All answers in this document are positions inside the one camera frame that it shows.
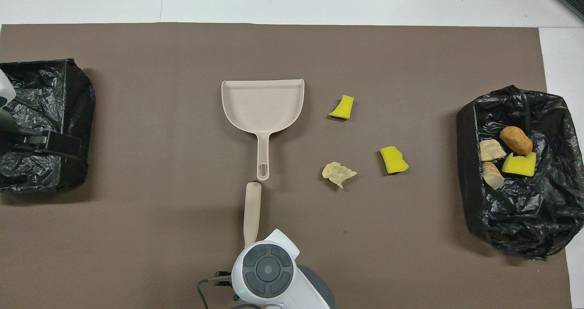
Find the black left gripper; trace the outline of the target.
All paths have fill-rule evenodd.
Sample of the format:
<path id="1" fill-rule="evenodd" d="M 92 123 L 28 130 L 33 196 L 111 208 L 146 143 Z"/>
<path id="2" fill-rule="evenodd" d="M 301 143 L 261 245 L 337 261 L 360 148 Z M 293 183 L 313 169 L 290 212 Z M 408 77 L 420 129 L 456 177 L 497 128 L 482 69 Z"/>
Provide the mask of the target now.
<path id="1" fill-rule="evenodd" d="M 88 159 L 88 148 L 82 139 L 55 131 L 17 128 L 7 133 L 7 143 L 8 152 L 18 155 L 52 154 L 77 160 Z"/>

